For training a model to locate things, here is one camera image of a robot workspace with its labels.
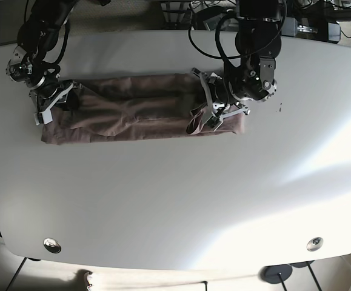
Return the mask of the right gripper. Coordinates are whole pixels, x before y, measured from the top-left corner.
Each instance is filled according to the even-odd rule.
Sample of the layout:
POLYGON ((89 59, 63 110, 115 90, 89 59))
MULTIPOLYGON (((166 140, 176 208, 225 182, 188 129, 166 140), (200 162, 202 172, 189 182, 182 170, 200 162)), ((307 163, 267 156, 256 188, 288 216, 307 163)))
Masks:
POLYGON ((32 99, 37 113, 34 114, 36 125, 48 124, 53 121, 52 112, 44 111, 47 107, 53 107, 55 104, 65 104, 71 90, 82 89, 80 82, 65 81, 49 81, 46 80, 37 89, 30 90, 29 96, 32 99))

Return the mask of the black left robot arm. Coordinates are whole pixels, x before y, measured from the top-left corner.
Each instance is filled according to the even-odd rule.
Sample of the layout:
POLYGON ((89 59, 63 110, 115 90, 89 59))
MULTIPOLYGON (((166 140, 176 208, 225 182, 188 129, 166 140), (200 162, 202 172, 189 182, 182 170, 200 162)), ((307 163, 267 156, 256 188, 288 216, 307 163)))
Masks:
POLYGON ((217 131, 226 119, 248 115, 247 101, 264 102, 276 93, 276 58, 281 51, 286 17, 286 1, 237 1, 234 9, 222 8, 215 16, 215 59, 223 62, 223 73, 192 69, 206 101, 195 110, 189 134, 201 133, 204 127, 217 131), (225 53, 220 38, 224 23, 232 20, 238 23, 236 56, 225 53))

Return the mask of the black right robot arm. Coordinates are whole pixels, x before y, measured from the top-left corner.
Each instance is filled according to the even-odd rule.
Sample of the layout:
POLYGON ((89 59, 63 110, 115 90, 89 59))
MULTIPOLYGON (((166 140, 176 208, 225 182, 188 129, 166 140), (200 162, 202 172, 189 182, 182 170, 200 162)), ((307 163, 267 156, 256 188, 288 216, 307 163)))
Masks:
POLYGON ((30 89, 37 125, 53 121, 52 108, 68 101, 73 80, 60 81, 59 63, 64 57, 70 33, 69 16, 78 1, 35 1, 17 35, 17 46, 6 74, 30 89))

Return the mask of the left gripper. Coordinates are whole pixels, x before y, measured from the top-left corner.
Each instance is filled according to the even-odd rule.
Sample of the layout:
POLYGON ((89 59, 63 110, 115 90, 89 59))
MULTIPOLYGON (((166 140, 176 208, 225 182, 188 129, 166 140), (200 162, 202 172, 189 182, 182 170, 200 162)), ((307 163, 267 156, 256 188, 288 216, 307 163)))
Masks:
POLYGON ((208 75, 197 68, 192 68, 191 74, 201 79, 206 97, 206 109, 202 115, 202 121, 206 121, 204 125, 207 127, 218 130, 223 124, 223 120, 235 115, 248 115, 250 113, 250 109, 246 105, 231 100, 224 80, 216 73, 208 75))

